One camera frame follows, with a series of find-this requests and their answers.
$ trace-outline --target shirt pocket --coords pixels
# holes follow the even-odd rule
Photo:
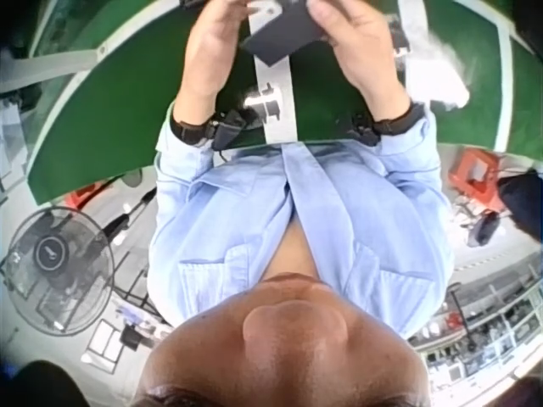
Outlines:
[[[378,256],[366,246],[356,254],[344,293],[404,338],[421,329],[442,301],[435,282],[417,271],[382,269]]]
[[[241,244],[228,249],[222,262],[182,261],[177,270],[184,295],[180,302],[191,318],[248,289],[249,248]]]

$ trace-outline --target green table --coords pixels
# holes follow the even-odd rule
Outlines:
[[[397,13],[395,0],[375,3],[386,13]],[[431,31],[453,46],[472,80],[467,107],[451,112],[436,108],[439,141],[493,148],[501,113],[495,25],[451,0],[425,3]],[[108,56],[77,88],[31,167],[29,183],[38,202],[152,163],[160,124],[179,85],[194,19],[195,13],[180,10],[160,17]],[[242,36],[248,32],[245,26]],[[543,66],[516,42],[512,50],[515,87],[507,151],[543,159]],[[294,101],[303,107],[296,112],[300,140],[329,139],[337,132],[335,120],[363,103],[324,43],[292,56],[291,70]],[[255,85],[253,59],[239,53],[218,108],[237,105]],[[249,145],[264,142],[262,130],[244,140]]]

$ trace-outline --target black wristband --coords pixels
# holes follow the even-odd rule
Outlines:
[[[382,136],[399,136],[407,133],[424,115],[424,105],[411,102],[411,106],[405,114],[397,119],[374,122],[372,128]]]
[[[189,146],[200,144],[210,134],[210,122],[213,116],[202,125],[189,125],[187,123],[177,122],[173,118],[173,110],[170,113],[170,130],[179,140]]]

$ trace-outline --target wrist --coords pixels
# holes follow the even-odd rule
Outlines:
[[[399,81],[378,91],[361,91],[374,121],[394,120],[404,115],[411,106],[411,99]]]
[[[187,89],[181,89],[173,105],[173,119],[188,125],[202,125],[214,113],[216,95],[202,96]]]

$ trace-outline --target electric fan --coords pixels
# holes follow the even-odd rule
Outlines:
[[[104,311],[114,268],[109,239],[94,220],[52,207],[31,215],[15,233],[5,282],[26,322],[48,335],[71,336]]]

